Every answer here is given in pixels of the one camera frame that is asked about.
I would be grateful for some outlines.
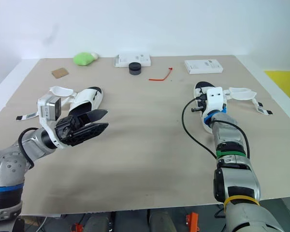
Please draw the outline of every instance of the red cable tie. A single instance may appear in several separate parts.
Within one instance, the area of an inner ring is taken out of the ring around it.
[[[149,79],[150,81],[164,81],[172,72],[173,68],[169,68],[169,73],[163,79]]]

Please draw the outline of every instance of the green plush toy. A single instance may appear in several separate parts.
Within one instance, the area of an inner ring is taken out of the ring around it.
[[[73,58],[73,62],[77,65],[86,66],[98,59],[97,53],[81,52]]]

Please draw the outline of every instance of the table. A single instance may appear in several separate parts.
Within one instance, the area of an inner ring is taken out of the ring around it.
[[[223,73],[189,75],[186,59],[215,58]],[[65,67],[69,75],[55,79],[51,71]],[[173,72],[163,82],[168,68]],[[80,91],[104,91],[102,119],[109,127],[81,145],[57,150],[26,173],[23,214],[66,214],[216,203],[216,162],[195,144],[181,125],[181,111],[192,99],[195,83],[247,87],[273,116],[264,116],[248,102],[230,101],[228,113],[248,136],[251,162],[261,184],[261,198],[290,196],[290,118],[234,56],[153,57],[139,76],[114,68],[112,58],[87,67],[72,59],[41,59],[0,112],[0,149],[20,132],[38,127],[38,119],[16,122],[17,115],[36,111],[36,100],[58,85]],[[215,150],[198,113],[187,112],[186,126],[196,139]]]

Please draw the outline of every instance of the green band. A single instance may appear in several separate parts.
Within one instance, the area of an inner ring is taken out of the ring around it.
[[[238,155],[238,156],[246,156],[245,153],[240,151],[216,151],[217,159],[226,156],[226,155]]]

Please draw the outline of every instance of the black round container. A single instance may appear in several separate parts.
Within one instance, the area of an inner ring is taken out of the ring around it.
[[[133,62],[129,64],[129,73],[131,75],[138,75],[141,73],[141,64],[138,62]]]

